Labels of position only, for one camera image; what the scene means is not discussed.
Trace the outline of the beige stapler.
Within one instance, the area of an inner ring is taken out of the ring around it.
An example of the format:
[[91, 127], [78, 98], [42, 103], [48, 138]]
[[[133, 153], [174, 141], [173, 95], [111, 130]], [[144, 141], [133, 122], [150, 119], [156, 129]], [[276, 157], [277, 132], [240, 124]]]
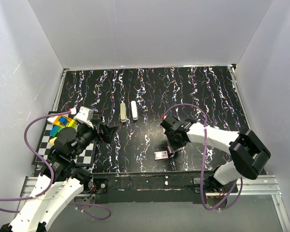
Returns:
[[126, 115], [126, 105], [124, 102], [120, 104], [120, 121], [122, 123], [125, 123], [127, 120], [127, 115]]

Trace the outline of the white stapler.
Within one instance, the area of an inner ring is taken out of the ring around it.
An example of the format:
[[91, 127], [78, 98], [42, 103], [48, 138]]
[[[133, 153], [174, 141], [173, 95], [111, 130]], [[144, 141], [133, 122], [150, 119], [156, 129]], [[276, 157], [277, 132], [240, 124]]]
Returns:
[[137, 112], [137, 105], [136, 101], [131, 101], [131, 114], [132, 114], [132, 119], [134, 121], [138, 120], [138, 112]]

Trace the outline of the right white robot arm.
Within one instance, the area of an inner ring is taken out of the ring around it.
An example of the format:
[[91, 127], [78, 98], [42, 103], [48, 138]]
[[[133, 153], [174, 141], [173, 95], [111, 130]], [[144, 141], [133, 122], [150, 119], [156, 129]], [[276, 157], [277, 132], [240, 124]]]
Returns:
[[231, 155], [232, 160], [218, 166], [205, 183], [214, 192], [222, 191], [230, 182], [245, 177], [255, 180], [271, 157], [270, 151], [254, 131], [226, 131], [175, 116], [167, 116], [160, 124], [173, 150], [187, 143], [204, 143]]

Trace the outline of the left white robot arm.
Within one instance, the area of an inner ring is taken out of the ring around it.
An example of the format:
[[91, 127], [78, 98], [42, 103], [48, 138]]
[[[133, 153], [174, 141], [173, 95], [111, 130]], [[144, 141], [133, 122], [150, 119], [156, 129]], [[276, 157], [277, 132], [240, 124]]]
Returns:
[[99, 123], [95, 128], [82, 123], [78, 128], [65, 127], [55, 137], [47, 160], [39, 173], [31, 194], [24, 198], [23, 208], [10, 223], [2, 225], [2, 232], [47, 232], [73, 199], [89, 193], [93, 177], [77, 167], [75, 159], [93, 142], [111, 143], [118, 127]]

